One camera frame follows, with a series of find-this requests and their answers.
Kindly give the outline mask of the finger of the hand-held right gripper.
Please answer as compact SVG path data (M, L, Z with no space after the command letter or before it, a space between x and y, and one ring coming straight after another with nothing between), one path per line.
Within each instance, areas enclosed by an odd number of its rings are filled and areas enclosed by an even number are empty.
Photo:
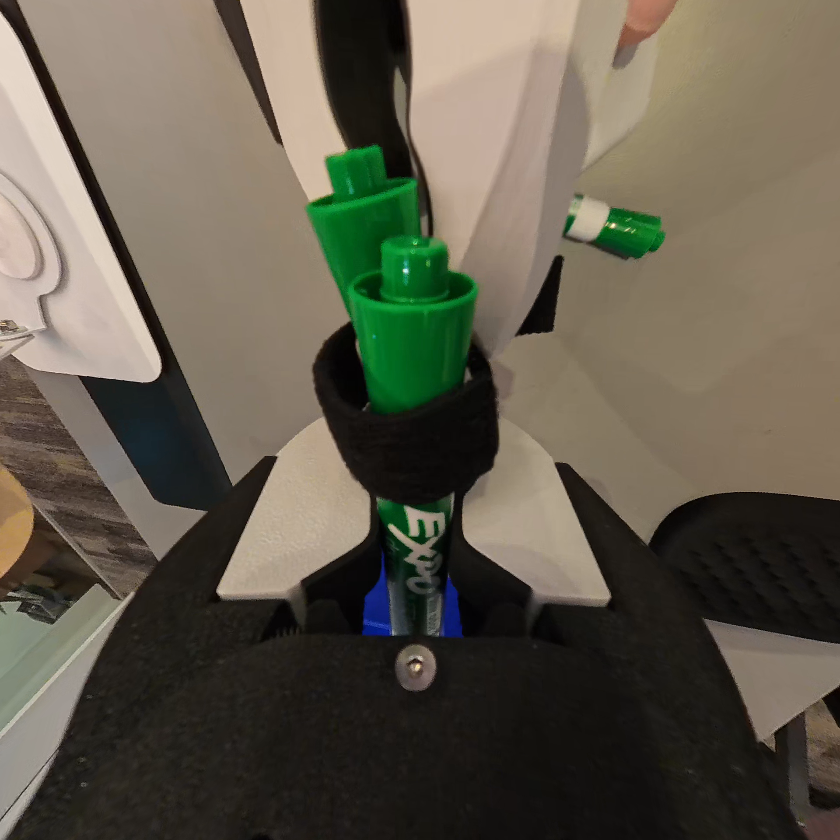
M331 193L324 159L378 145L408 176L404 2L241 2L280 143L307 198Z
M503 351L536 301L577 180L649 104L656 36L619 48L622 1L406 2L408 129L450 264Z

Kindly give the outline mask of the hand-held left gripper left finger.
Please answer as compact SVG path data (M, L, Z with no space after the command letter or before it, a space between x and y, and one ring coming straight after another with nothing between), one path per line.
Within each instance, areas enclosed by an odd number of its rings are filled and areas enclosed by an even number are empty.
M332 601L350 628L382 572L375 500L344 464L325 420L277 454L217 585L223 601L286 603L297 623Z

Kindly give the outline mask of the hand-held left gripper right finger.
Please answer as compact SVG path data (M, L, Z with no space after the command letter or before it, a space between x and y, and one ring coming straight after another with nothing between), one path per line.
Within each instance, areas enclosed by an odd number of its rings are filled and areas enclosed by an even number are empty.
M490 470L458 503L453 586L463 635L513 605L531 627L545 606L608 606L612 597L552 456L499 421Z

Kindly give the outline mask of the green dry-erase marker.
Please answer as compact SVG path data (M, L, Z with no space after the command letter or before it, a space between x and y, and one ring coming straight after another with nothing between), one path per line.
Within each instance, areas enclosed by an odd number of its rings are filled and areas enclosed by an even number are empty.
M332 278L349 320L350 289L357 277L381 267L382 242L420 235L417 181L390 177L379 144L326 157L332 192L307 206Z
M381 267L350 288L369 408L395 416L465 381L476 283L448 267L439 238L398 235L381 244ZM455 495L408 488L376 496L392 635L442 635Z
M575 194L563 237L622 259L641 259L659 250L666 239L661 217L610 206Z

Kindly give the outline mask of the person's right hand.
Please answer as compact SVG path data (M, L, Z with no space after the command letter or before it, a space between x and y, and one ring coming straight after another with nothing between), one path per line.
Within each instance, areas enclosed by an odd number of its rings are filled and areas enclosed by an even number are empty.
M617 47L637 46L654 36L668 19L676 0L628 1L623 29Z

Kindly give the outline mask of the blue plastic bin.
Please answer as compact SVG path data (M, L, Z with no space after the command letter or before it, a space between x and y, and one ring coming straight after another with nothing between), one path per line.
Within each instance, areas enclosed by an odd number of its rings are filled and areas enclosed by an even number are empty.
M377 583L364 598L363 629L365 636L391 636L392 623L384 562ZM459 597L451 579L447 579L443 614L443 636L462 637Z

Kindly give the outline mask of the white flat board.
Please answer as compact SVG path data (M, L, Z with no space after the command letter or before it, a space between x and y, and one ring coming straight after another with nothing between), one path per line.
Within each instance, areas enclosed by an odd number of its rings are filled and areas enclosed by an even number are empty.
M1 23L2 359L152 382L160 353L34 61Z

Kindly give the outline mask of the tan round wooden object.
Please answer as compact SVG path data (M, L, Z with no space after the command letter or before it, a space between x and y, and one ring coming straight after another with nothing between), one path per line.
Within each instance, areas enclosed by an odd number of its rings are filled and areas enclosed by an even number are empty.
M16 580L26 570L34 536L35 514L28 493L1 468L1 577Z

